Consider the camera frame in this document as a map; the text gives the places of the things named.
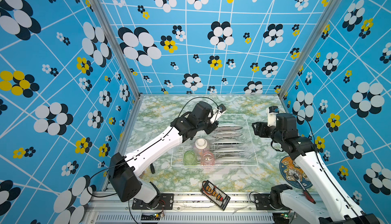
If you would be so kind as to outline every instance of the robotic arm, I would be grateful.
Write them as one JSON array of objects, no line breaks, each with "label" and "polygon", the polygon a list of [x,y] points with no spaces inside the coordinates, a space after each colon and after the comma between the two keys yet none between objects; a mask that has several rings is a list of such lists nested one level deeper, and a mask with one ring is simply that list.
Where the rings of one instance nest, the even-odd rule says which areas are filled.
[{"label": "robotic arm", "polygon": [[252,127],[255,135],[271,138],[272,143],[281,144],[283,151],[287,152],[310,178],[327,210],[298,195],[287,184],[271,188],[270,202],[274,208],[291,208],[311,224],[379,223],[373,214],[363,212],[337,182],[324,162],[319,160],[321,156],[315,144],[306,137],[298,136],[296,118],[292,114],[280,114],[277,106],[271,106],[267,109],[267,122],[255,122]]},{"label": "robotic arm", "polygon": [[223,104],[216,109],[205,102],[198,102],[193,111],[175,118],[161,134],[141,148],[121,156],[116,153],[110,161],[109,180],[122,202],[131,198],[144,201],[153,209],[160,200],[160,192],[152,182],[144,182],[139,175],[163,153],[180,145],[187,139],[193,139],[198,131],[207,134],[218,126],[217,119],[224,114]]}]

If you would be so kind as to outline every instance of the circuit board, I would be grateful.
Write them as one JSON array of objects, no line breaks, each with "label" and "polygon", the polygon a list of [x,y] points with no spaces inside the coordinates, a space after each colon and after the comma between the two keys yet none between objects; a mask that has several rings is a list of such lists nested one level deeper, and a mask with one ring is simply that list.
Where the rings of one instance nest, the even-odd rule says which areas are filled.
[{"label": "circuit board", "polygon": [[216,187],[209,181],[204,182],[201,188],[201,193],[208,197],[208,199],[214,202],[222,210],[225,210],[228,205],[228,202],[231,199],[231,197],[226,195],[223,191],[221,191],[218,187]]}]

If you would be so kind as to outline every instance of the black cable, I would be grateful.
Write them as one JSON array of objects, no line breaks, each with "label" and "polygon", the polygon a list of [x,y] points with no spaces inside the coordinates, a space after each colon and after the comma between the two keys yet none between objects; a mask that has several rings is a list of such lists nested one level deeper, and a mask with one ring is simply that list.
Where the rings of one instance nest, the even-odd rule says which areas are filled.
[{"label": "black cable", "polygon": [[256,204],[256,202],[253,202],[252,200],[251,200],[251,194],[252,193],[258,193],[258,194],[260,194],[259,192],[251,192],[249,195],[248,195],[248,197],[249,197],[249,199],[250,199],[250,202],[252,202],[253,204]]},{"label": "black cable", "polygon": [[296,212],[293,212],[293,216],[292,216],[292,220],[289,222],[289,224],[292,223],[293,219],[294,219],[294,215],[296,214]]},{"label": "black cable", "polygon": [[[296,116],[299,116],[301,118],[303,118],[307,123],[308,123],[308,126],[310,127],[310,130],[311,130],[311,134],[312,134],[312,137],[314,139],[314,145],[315,145],[315,136],[314,136],[314,133],[312,132],[312,128],[311,128],[311,125],[310,125],[310,122],[308,122],[308,120],[306,120],[304,117],[296,114]],[[320,160],[319,160],[319,157],[317,155],[317,153],[315,152],[315,155],[316,155],[316,159],[318,160],[318,163],[320,165],[320,167],[322,168],[322,171],[325,173],[326,177],[328,178],[328,180],[331,182],[331,184],[333,184],[334,188],[338,191],[338,193],[341,195],[341,197],[343,198],[343,200],[348,204],[349,207],[351,207],[351,205],[349,204],[349,202],[346,200],[346,198],[344,197],[344,195],[340,192],[340,190],[337,188],[337,186],[335,186],[334,182],[331,181],[330,177],[327,175],[327,173],[325,172],[325,169],[323,168]],[[361,220],[361,218],[359,217],[359,215],[355,212],[355,210],[353,208],[351,208],[351,210],[355,213],[355,215],[360,219],[360,221],[362,222],[362,224],[364,224],[364,222]]]},{"label": "black cable", "polygon": [[[212,100],[212,102],[215,103],[216,106],[218,107],[218,104],[217,104],[213,99],[211,99],[211,98],[208,98],[208,97],[195,97],[195,98],[192,98],[192,99],[190,99],[189,101],[187,101],[187,103],[182,107],[181,112],[179,112],[178,117],[177,117],[176,119],[178,119],[178,118],[180,117],[180,115],[181,115],[183,109],[185,108],[185,106],[186,106],[191,100],[193,100],[193,99],[210,99],[210,100]],[[165,134],[165,135],[163,136],[163,138],[164,138],[165,136],[167,136],[167,135],[170,133],[170,131],[171,131],[172,129],[173,129],[173,127],[169,130],[169,132],[167,132],[167,134]],[[148,148],[144,149],[142,152],[144,152],[145,150],[149,149],[150,147],[152,147],[153,145],[155,145],[156,143],[158,143],[160,140],[161,140],[161,139],[159,139],[158,141],[156,141],[155,143],[153,143],[153,144],[152,144],[151,146],[149,146]],[[108,170],[108,169],[110,169],[110,168],[114,168],[114,167],[117,167],[117,166],[124,165],[124,164],[126,164],[126,162],[128,162],[128,161],[130,161],[130,160],[132,160],[132,159],[134,159],[134,157],[132,157],[131,159],[128,159],[127,161],[122,162],[122,163],[120,163],[120,164],[118,164],[118,165],[114,165],[114,166],[111,166],[111,167],[109,167],[109,168],[106,168],[106,169],[103,169],[103,170],[98,171],[97,173],[93,174],[92,177],[90,177],[90,181],[91,181],[91,179],[92,179],[94,176],[96,176],[97,174],[99,174],[99,173],[101,173],[101,172],[103,172],[103,171],[106,171],[106,170]],[[109,194],[109,195],[105,195],[105,196],[96,196],[96,195],[93,195],[93,194],[88,190],[88,188],[87,188],[87,192],[88,192],[92,197],[96,197],[96,198],[104,198],[104,197],[109,197],[109,196],[116,195],[116,193],[113,193],[113,194]]]},{"label": "black cable", "polygon": [[127,201],[127,206],[129,207],[129,213],[130,213],[130,216],[132,217],[132,219],[134,220],[135,223],[139,224],[133,217],[132,215],[132,212],[130,212],[130,200]]}]

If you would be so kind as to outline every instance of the dish rack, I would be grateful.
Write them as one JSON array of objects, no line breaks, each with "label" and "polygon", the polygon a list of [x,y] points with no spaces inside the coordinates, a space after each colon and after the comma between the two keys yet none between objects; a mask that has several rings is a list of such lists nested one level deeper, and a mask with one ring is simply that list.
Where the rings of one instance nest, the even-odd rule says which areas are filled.
[{"label": "dish rack", "polygon": [[[217,133],[221,133],[222,131],[213,131],[211,134],[207,135],[204,131],[199,131],[193,138],[193,140],[187,140],[181,145],[174,147],[172,149],[171,155],[171,166],[172,167],[180,167],[180,168],[244,168],[249,166],[257,166],[258,160],[257,155],[255,153],[250,127],[247,123],[247,117],[245,114],[223,114],[219,118],[219,124],[225,123],[233,123],[236,125],[240,125],[243,128],[236,130],[236,132],[242,133],[241,136],[231,137],[231,138],[216,138],[213,135]],[[192,150],[192,147],[195,141],[199,138],[206,139],[210,145],[210,152],[212,152],[216,158],[216,164],[212,166],[204,166],[201,165],[201,158],[197,158],[197,165],[184,165],[183,164],[183,155],[189,150]],[[224,139],[235,139],[241,144],[214,144],[219,140]],[[232,152],[232,153],[215,153],[214,151],[221,148],[235,147],[243,150],[243,152]],[[217,160],[221,157],[243,157],[247,159],[247,161],[224,161],[218,162]]]}]

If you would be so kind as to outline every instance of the red handle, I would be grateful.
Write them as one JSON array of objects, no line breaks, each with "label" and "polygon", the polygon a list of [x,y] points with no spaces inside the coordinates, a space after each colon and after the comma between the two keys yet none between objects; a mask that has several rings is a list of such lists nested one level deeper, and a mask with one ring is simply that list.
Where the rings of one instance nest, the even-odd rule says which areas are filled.
[{"label": "red handle", "polygon": [[307,189],[304,190],[304,195],[305,197],[312,203],[316,204],[315,200],[312,198],[312,196],[310,195],[310,193],[307,191]]}]

